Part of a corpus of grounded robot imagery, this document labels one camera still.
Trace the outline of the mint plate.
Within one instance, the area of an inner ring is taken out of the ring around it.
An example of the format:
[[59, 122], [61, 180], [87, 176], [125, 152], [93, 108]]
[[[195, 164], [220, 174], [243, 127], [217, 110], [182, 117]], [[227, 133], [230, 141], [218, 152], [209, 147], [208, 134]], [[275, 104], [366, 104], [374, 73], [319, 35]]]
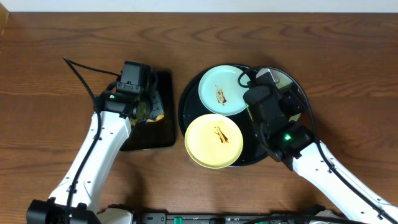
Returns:
[[246, 68], [219, 65], [209, 69], [201, 77], [198, 94], [202, 104], [212, 113], [232, 116], [246, 109], [243, 95], [249, 90], [238, 84], [240, 74]]
[[[285, 75], [282, 72], [279, 72], [279, 71], [276, 71], [276, 70], [272, 70], [272, 75], [277, 80], [277, 82], [275, 84], [276, 84], [276, 87], [278, 89], [282, 89], [285, 86], [288, 86], [288, 85], [293, 83], [293, 81], [287, 75]], [[294, 116], [291, 116], [289, 120], [290, 121], [298, 121], [300, 115], [301, 114], [299, 113], [299, 114], [296, 114]]]

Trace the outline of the yellow plate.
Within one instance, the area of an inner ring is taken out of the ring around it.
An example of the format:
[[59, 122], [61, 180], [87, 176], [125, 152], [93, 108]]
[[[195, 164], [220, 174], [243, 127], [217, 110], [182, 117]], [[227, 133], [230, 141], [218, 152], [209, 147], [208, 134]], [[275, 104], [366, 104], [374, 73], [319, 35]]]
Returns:
[[193, 120], [185, 132], [185, 147], [199, 165], [210, 169], [228, 167], [243, 151], [238, 125], [220, 114], [205, 114]]

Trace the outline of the green and orange sponge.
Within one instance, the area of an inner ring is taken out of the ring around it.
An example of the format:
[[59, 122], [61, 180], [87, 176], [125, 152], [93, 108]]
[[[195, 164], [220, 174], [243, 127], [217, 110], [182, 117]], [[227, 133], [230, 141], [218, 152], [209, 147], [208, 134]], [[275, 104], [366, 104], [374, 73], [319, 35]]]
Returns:
[[160, 115], [157, 115], [156, 117], [149, 118], [146, 121], [148, 123], [155, 123], [155, 122], [158, 122], [158, 121], [162, 120], [163, 118], [164, 118], [164, 114], [160, 114]]

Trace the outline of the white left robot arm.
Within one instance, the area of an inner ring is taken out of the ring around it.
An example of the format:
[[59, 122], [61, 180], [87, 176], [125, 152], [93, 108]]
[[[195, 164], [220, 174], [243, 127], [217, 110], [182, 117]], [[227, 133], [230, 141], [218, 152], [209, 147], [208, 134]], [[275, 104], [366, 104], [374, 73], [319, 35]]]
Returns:
[[120, 148], [139, 123], [164, 113], [157, 90], [136, 94], [105, 90], [93, 100], [90, 129], [67, 174], [46, 201], [33, 200], [28, 223], [132, 223], [122, 208], [99, 212], [104, 183]]

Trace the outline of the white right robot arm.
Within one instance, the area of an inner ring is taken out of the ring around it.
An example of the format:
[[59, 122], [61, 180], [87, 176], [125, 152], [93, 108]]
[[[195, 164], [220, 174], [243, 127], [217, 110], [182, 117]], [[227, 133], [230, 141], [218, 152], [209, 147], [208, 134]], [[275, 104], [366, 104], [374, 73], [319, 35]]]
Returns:
[[294, 106], [307, 110], [307, 99], [280, 93], [269, 85], [255, 86], [243, 99], [261, 145], [269, 157], [319, 189], [350, 220], [397, 223], [397, 207], [378, 196], [340, 163], [318, 139], [316, 129], [287, 118]]

